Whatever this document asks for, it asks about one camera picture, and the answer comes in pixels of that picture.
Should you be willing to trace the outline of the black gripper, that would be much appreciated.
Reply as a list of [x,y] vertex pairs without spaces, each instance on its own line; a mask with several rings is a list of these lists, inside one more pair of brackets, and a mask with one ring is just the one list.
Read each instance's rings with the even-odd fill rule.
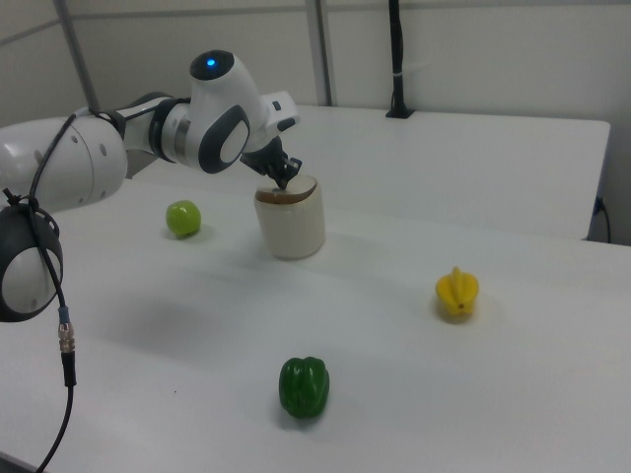
[[240,161],[259,174],[269,174],[280,189],[287,187],[303,165],[299,159],[288,158],[280,139],[272,139],[257,151],[242,153]]

